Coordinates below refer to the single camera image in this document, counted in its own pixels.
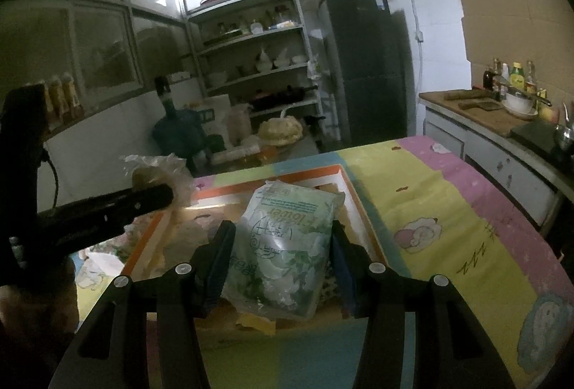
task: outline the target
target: drawer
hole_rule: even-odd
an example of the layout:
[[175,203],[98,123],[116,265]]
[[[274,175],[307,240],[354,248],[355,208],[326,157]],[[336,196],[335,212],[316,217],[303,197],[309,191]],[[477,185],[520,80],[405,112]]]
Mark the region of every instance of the drawer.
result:
[[457,140],[461,142],[466,141],[466,128],[458,125],[456,122],[447,119],[440,114],[433,112],[431,109],[427,108],[427,115],[425,117],[425,121],[433,124],[435,127],[438,127],[444,130],[446,133],[451,134]]
[[513,155],[474,132],[467,132],[466,155],[503,186],[541,226],[552,208],[554,190]]
[[463,157],[464,143],[458,138],[453,137],[450,133],[445,132],[442,128],[430,123],[425,119],[424,135],[432,138],[435,142],[442,144],[447,150],[456,154],[459,158]]

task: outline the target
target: person's hand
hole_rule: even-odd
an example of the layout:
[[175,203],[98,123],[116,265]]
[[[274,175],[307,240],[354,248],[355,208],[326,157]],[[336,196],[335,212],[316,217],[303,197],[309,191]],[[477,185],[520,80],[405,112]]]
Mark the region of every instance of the person's hand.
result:
[[48,387],[79,322],[74,276],[67,258],[0,288],[0,387]]

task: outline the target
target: white bowl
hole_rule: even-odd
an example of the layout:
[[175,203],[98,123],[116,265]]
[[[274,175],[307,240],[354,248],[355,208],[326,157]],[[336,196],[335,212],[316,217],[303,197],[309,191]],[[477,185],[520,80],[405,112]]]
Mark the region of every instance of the white bowl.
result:
[[293,61],[293,63],[305,63],[307,61],[307,56],[305,56],[304,54],[300,56],[293,56],[291,60]]
[[227,82],[227,72],[213,72],[207,76],[212,88],[222,86]]
[[508,106],[508,104],[506,104],[506,101],[503,101],[502,105],[504,106],[504,109],[506,109],[506,111],[510,115],[518,117],[519,119],[522,119],[522,120],[532,120],[538,115],[538,111],[536,109],[533,109],[533,108],[529,109],[528,112],[524,113],[524,112],[518,112],[515,109],[510,108]]
[[532,99],[519,98],[518,96],[506,93],[506,105],[517,112],[528,114],[532,109]]
[[289,67],[289,65],[291,65],[291,59],[289,57],[286,57],[285,59],[275,59],[273,63],[275,67],[282,69],[283,67]]

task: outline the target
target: yellow bottle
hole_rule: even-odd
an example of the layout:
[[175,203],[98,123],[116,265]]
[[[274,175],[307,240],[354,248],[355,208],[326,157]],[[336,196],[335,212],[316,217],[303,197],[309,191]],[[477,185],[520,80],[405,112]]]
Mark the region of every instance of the yellow bottle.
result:
[[515,88],[524,89],[524,70],[522,69],[522,64],[515,62],[513,66],[514,68],[510,73],[510,84]]

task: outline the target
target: green printed package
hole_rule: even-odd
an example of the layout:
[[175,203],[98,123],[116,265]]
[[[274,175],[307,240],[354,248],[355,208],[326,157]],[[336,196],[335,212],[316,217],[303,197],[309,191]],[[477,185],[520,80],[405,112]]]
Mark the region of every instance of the green printed package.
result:
[[343,201],[343,194],[280,181],[258,188],[237,224],[223,296],[241,313],[311,318]]

